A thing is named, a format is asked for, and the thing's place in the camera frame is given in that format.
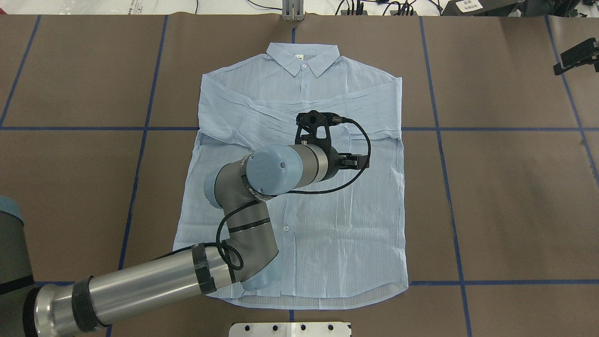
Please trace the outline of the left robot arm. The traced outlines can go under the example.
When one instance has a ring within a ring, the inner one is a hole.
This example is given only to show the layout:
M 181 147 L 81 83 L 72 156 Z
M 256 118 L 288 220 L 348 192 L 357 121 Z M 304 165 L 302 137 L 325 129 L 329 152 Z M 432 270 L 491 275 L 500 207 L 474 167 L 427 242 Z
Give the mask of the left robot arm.
M 224 213 L 213 242 L 176 249 L 136 266 L 66 286 L 36 285 L 15 200 L 1 197 L 1 335 L 73 337 L 178 301 L 241 284 L 259 290 L 282 277 L 267 201 L 340 170 L 369 166 L 371 153 L 338 153 L 324 145 L 273 145 L 213 171 L 209 203 Z

